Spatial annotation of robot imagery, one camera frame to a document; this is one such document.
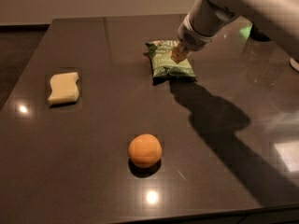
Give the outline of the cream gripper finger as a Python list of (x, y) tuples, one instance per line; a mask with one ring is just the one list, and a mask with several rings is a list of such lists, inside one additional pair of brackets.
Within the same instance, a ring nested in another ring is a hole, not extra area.
[(184, 60), (187, 59), (188, 54), (189, 54), (189, 51), (184, 45), (177, 44), (176, 46), (174, 46), (172, 48), (171, 59), (175, 63), (181, 63), (181, 62), (183, 62)]

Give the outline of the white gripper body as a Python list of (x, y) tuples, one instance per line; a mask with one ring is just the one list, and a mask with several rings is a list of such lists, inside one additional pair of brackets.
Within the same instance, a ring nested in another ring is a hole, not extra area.
[(203, 49), (225, 25), (236, 18), (237, 15), (209, 0), (197, 0), (178, 28), (178, 50), (195, 52)]

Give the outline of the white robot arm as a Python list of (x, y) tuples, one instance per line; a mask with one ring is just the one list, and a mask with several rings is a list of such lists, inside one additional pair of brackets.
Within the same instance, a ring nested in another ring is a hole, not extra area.
[(176, 63), (203, 49), (227, 24), (243, 17), (275, 41), (299, 66), (299, 0), (197, 0), (178, 28)]

